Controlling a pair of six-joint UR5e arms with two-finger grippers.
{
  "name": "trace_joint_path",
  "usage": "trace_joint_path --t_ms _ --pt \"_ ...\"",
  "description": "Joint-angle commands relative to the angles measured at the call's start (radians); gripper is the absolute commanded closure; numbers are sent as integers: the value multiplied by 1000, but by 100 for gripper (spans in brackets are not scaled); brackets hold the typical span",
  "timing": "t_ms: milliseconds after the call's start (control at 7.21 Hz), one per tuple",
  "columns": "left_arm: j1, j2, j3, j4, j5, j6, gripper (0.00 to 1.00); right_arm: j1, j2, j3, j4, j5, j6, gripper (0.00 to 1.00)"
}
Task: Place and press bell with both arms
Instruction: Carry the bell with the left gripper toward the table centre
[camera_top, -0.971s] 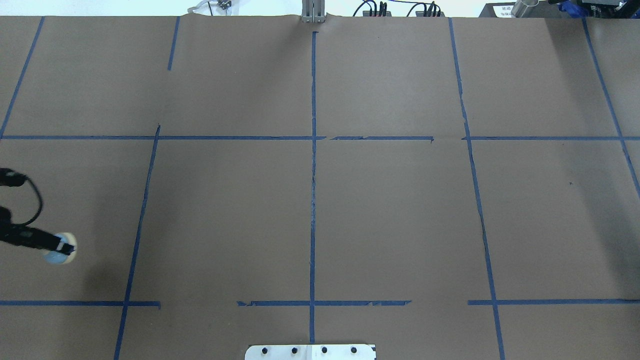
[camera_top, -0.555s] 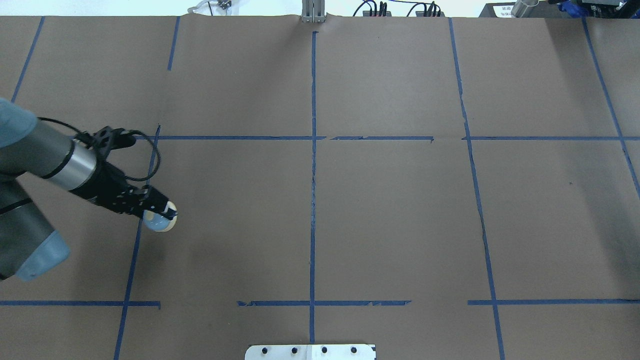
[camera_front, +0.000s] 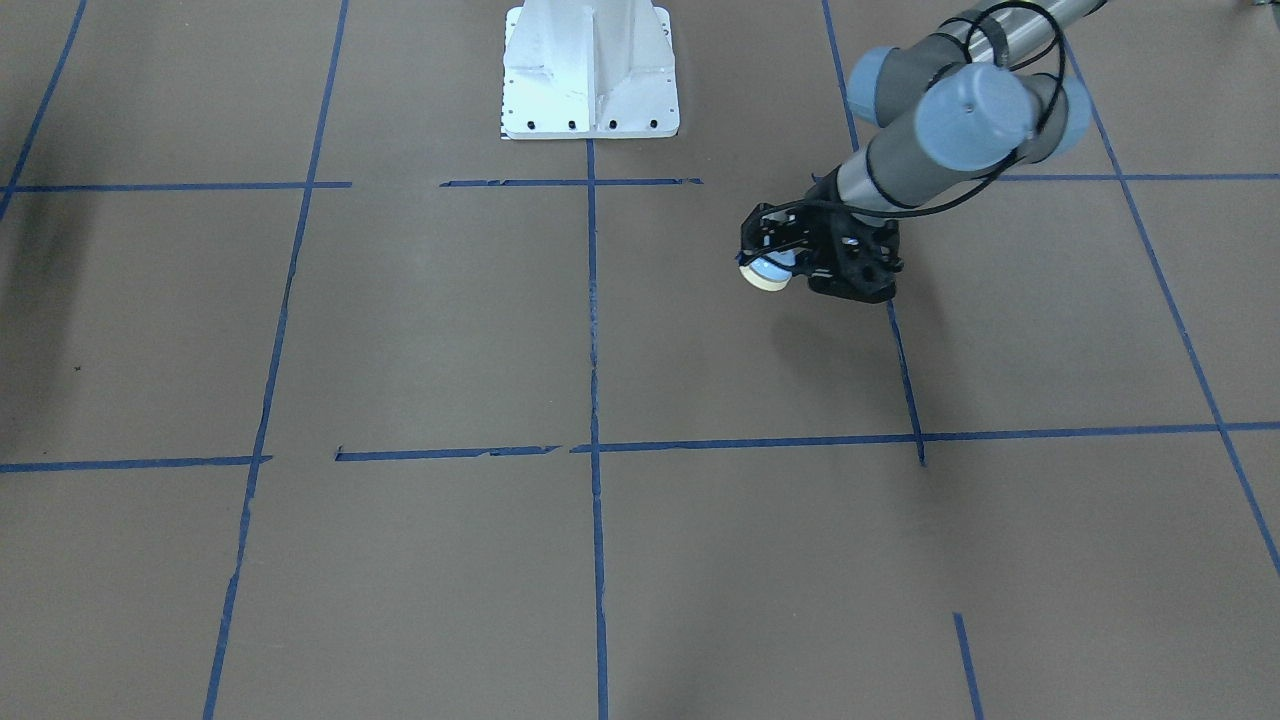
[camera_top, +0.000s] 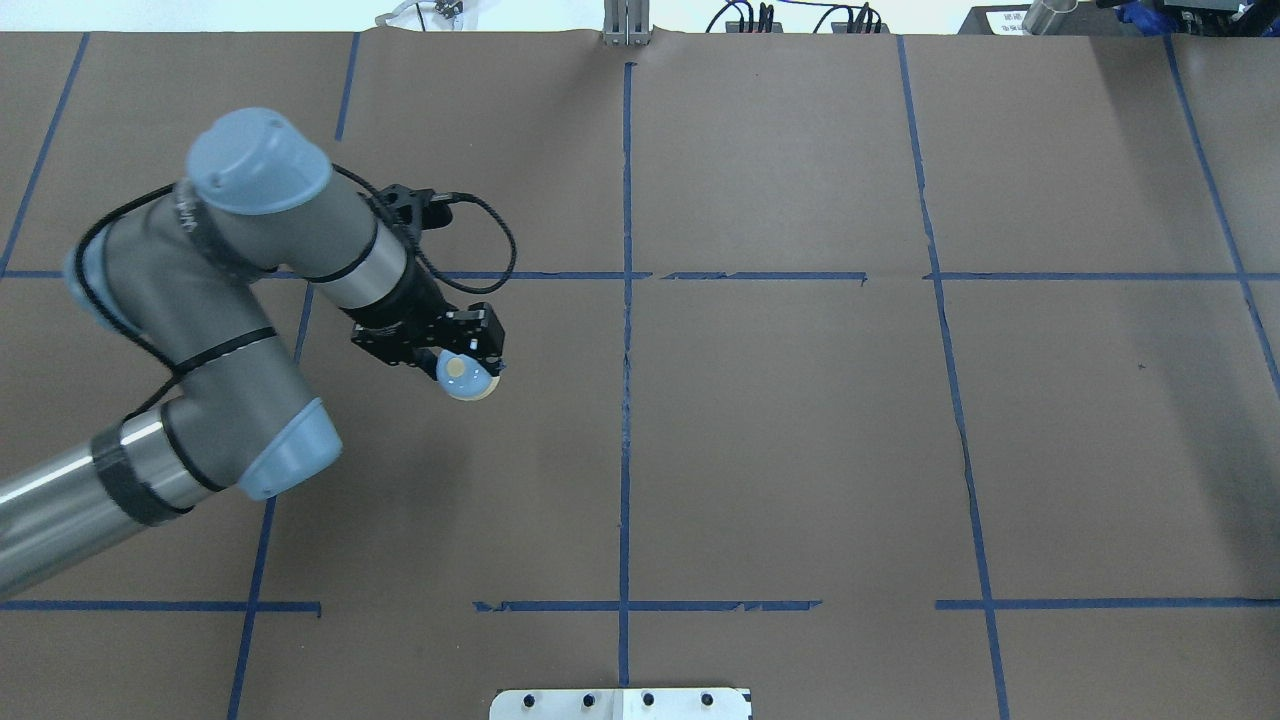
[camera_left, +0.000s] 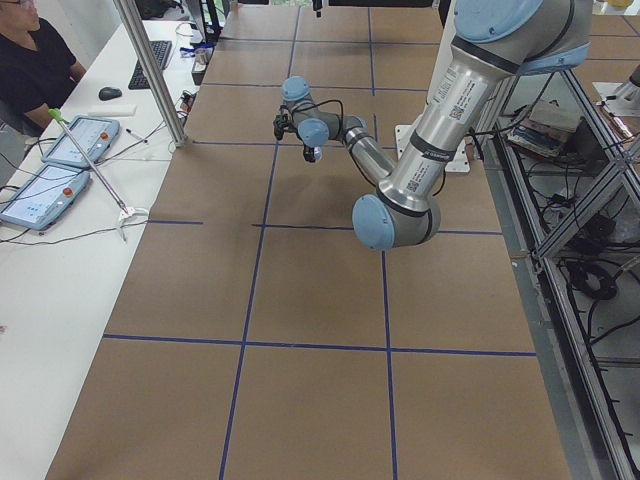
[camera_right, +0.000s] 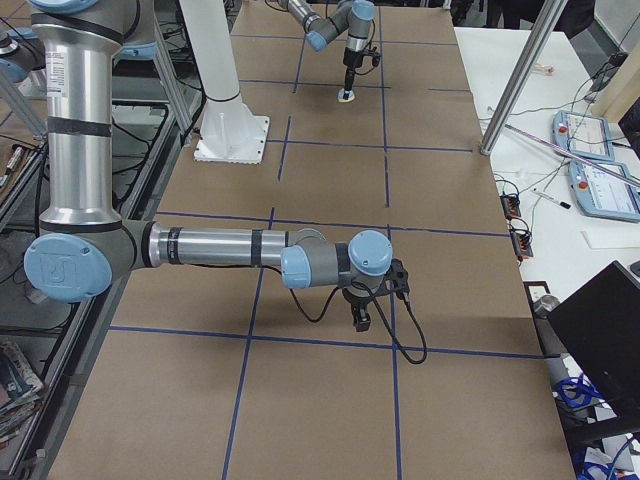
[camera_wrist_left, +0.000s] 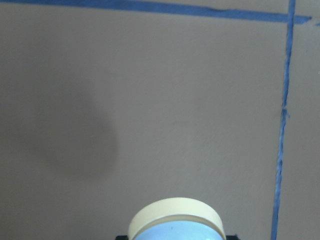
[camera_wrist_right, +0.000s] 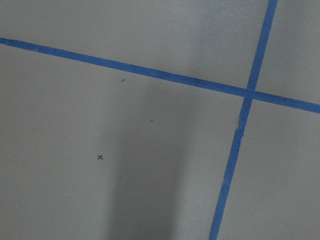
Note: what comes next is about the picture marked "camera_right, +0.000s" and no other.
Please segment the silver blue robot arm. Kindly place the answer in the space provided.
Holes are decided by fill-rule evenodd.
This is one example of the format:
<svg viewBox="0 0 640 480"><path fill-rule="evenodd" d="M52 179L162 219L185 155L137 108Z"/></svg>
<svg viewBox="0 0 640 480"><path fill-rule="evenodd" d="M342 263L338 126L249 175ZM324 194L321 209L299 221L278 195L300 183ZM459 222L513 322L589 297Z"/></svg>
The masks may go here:
<svg viewBox="0 0 640 480"><path fill-rule="evenodd" d="M339 101L354 98L353 80L369 46L375 5L339 1L329 17L306 1L277 1L303 28L315 51L346 32L346 76ZM131 41L156 26L153 1L29 1L31 23L45 48L50 204L27 249L31 284L52 299L78 303L123 275L162 264L278 270L298 309L321 320L341 291L356 331L370 327L367 306L391 295L392 245L378 232L331 243L299 231L164 227L124 220L112 202L112 69ZM256 165L270 126L244 103L223 1L179 1L203 89L203 120L195 159ZM319 317L306 314L294 289L335 286Z"/></svg>
<svg viewBox="0 0 640 480"><path fill-rule="evenodd" d="M360 75L358 69L362 67L363 59L370 57L373 69L380 63L381 54L370 37L375 5L370 1L339 1L335 12L328 17L318 15L306 1L278 1L278 5L302 26L305 39L316 52L324 50L341 34L347 33L343 55L346 71L344 86L338 93L338 101L353 101L354 81L355 77Z"/></svg>

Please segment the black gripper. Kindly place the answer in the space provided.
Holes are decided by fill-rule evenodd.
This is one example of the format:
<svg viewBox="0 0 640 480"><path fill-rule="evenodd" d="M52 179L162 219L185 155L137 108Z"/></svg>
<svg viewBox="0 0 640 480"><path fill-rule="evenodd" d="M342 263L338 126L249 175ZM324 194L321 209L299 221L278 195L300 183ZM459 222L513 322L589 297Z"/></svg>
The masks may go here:
<svg viewBox="0 0 640 480"><path fill-rule="evenodd" d="M365 53L363 51L354 51L349 48L344 49L343 65L347 68L344 77L343 96L353 96L353 84L356 76L354 69L362 67Z"/></svg>
<svg viewBox="0 0 640 480"><path fill-rule="evenodd" d="M371 326L371 317L367 311L367 305L372 302L372 294L364 287L350 286L342 290L344 299L351 306L353 326L356 332L366 332Z"/></svg>

